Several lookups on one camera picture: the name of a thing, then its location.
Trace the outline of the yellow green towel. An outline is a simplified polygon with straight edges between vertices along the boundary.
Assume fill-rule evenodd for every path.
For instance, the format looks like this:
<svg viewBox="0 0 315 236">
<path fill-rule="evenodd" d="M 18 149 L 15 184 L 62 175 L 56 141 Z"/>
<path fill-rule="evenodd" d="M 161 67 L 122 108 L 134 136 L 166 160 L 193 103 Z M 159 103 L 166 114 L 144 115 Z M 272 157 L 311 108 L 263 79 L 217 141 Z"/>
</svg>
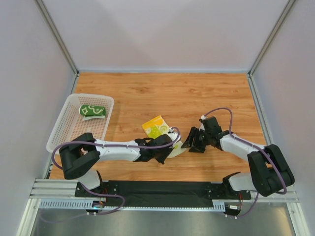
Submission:
<svg viewBox="0 0 315 236">
<path fill-rule="evenodd" d="M 170 126 L 165 122 L 162 116 L 157 116 L 150 121 L 142 124 L 143 130 L 146 132 L 149 138 L 157 138 L 162 134 L 167 134 Z M 173 145 L 172 152 L 168 155 L 167 158 L 174 158 L 182 153 L 184 153 L 187 149 L 181 148 L 183 142 L 179 141 L 177 144 Z"/>
</svg>

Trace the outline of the green frog pattern towel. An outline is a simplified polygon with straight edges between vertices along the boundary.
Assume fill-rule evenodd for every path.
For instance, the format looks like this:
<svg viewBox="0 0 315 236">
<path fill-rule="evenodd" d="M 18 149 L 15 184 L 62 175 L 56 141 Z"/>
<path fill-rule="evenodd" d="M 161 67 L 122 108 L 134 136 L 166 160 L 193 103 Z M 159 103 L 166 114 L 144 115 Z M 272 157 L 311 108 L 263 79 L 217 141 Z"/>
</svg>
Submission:
<svg viewBox="0 0 315 236">
<path fill-rule="evenodd" d="M 86 121 L 95 118 L 105 118 L 107 111 L 103 106 L 83 104 L 79 107 L 79 114 L 82 116 L 82 121 Z"/>
</svg>

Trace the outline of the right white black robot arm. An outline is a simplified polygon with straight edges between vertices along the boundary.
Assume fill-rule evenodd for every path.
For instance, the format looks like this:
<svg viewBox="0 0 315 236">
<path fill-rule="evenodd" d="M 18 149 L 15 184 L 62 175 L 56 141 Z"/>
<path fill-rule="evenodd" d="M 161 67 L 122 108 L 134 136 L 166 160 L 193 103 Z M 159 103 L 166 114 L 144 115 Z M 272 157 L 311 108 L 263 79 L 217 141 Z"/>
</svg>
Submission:
<svg viewBox="0 0 315 236">
<path fill-rule="evenodd" d="M 264 197 L 283 194 L 284 187 L 295 183 L 294 175 L 280 148 L 258 145 L 223 131 L 215 117 L 201 118 L 200 128 L 192 127 L 182 148 L 204 153 L 206 146 L 229 152 L 248 161 L 249 173 L 233 173 L 223 178 L 233 191 L 256 191 Z"/>
</svg>

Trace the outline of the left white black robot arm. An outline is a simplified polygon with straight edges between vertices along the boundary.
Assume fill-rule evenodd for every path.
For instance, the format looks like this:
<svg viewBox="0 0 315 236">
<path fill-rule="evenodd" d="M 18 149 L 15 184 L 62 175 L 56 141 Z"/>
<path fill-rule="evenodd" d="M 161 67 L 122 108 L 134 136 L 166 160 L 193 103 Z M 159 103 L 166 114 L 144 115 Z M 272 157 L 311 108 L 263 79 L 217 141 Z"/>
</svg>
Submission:
<svg viewBox="0 0 315 236">
<path fill-rule="evenodd" d="M 84 133 L 58 148 L 63 177 L 77 180 L 89 190 L 101 186 L 101 176 L 93 166 L 98 162 L 123 160 L 164 164 L 175 143 L 181 139 L 177 132 L 162 134 L 157 138 L 135 139 L 128 142 L 109 142 Z"/>
</svg>

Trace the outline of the white plastic basket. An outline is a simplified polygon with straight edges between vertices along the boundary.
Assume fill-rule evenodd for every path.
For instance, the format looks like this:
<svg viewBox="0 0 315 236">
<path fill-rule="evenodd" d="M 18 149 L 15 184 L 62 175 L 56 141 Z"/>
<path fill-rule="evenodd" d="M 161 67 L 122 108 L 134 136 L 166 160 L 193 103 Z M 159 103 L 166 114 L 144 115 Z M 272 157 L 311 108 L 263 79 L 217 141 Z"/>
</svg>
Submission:
<svg viewBox="0 0 315 236">
<path fill-rule="evenodd" d="M 81 105 L 96 105 L 106 109 L 105 118 L 94 118 L 83 121 L 79 113 Z M 110 96 L 74 93 L 65 101 L 57 118 L 54 128 L 46 144 L 48 152 L 52 152 L 56 146 L 69 142 L 84 133 L 92 133 L 94 138 L 103 140 L 109 125 L 114 99 Z"/>
</svg>

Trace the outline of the right aluminium frame post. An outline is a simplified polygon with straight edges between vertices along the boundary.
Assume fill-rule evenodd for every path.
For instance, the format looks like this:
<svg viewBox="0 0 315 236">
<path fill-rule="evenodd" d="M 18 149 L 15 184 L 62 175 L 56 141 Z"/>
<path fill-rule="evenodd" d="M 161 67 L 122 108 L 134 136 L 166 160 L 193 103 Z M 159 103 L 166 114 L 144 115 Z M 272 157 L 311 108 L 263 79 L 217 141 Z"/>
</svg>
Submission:
<svg viewBox="0 0 315 236">
<path fill-rule="evenodd" d="M 268 49 L 272 45 L 273 41 L 275 40 L 277 34 L 280 32 L 285 20 L 289 16 L 291 10 L 297 3 L 297 0 L 288 0 L 281 11 L 279 17 L 277 18 L 272 30 L 270 31 L 267 39 L 265 40 L 261 50 L 259 51 L 256 59 L 254 60 L 254 63 L 252 64 L 250 70 L 248 71 L 248 77 L 251 78 L 254 74 L 254 72 L 257 70 L 259 64 L 261 63 L 263 57 L 267 53 Z"/>
</svg>

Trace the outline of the aluminium frame post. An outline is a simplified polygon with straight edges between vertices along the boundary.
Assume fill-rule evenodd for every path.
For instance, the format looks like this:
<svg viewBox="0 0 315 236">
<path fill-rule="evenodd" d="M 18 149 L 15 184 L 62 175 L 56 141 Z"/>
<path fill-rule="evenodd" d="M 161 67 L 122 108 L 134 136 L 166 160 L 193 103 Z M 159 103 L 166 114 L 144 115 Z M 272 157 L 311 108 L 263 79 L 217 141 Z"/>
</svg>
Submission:
<svg viewBox="0 0 315 236">
<path fill-rule="evenodd" d="M 254 60 L 254 63 L 252 64 L 250 70 L 248 71 L 248 77 L 251 78 L 254 74 L 254 72 L 257 70 L 259 64 L 261 63 L 263 57 L 267 53 L 268 49 L 272 45 L 273 41 L 275 40 L 277 34 L 280 32 L 285 20 L 289 16 L 291 10 L 297 3 L 297 0 L 288 0 L 281 11 L 279 17 L 277 18 L 272 30 L 270 31 L 267 39 L 265 40 L 261 50 L 259 51 L 256 59 Z"/>
<path fill-rule="evenodd" d="M 56 24 L 54 23 L 54 20 L 46 6 L 43 0 L 34 0 L 36 6 L 38 7 L 42 17 L 44 18 L 50 32 L 52 33 L 56 43 L 58 44 L 63 56 L 65 57 L 68 65 L 70 66 L 73 73 L 77 76 L 79 74 L 79 69 L 77 68 L 74 60 L 72 59 L 62 37 L 59 32 L 59 30 L 56 27 Z"/>
</svg>

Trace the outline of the aluminium front rail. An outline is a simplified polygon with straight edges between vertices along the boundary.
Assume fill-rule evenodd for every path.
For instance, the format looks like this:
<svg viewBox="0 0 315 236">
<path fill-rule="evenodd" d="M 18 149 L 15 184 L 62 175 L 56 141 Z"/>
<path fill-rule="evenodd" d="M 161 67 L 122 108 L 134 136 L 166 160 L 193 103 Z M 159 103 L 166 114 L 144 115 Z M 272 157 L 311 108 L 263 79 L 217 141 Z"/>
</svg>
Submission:
<svg viewBox="0 0 315 236">
<path fill-rule="evenodd" d="M 76 180 L 65 179 L 36 179 L 31 189 L 30 199 L 74 199 L 77 185 Z M 268 197 L 259 195 L 259 203 L 297 203 L 297 193 L 293 186 L 288 188 L 285 195 L 272 194 Z"/>
</svg>

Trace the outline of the left aluminium frame post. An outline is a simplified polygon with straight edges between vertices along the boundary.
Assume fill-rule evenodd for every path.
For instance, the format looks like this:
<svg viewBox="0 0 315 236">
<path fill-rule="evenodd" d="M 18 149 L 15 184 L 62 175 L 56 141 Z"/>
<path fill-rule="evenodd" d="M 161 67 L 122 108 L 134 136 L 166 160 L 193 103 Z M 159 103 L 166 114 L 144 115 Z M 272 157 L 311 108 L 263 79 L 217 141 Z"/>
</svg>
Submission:
<svg viewBox="0 0 315 236">
<path fill-rule="evenodd" d="M 46 6 L 43 0 L 34 0 L 36 6 L 38 7 L 42 17 L 44 18 L 50 32 L 52 33 L 56 43 L 58 44 L 63 56 L 65 57 L 68 65 L 70 66 L 73 73 L 77 76 L 79 74 L 79 69 L 77 68 L 74 60 L 72 59 L 62 37 L 59 32 L 59 30 L 56 27 L 56 24 L 54 23 L 54 20 Z"/>
</svg>

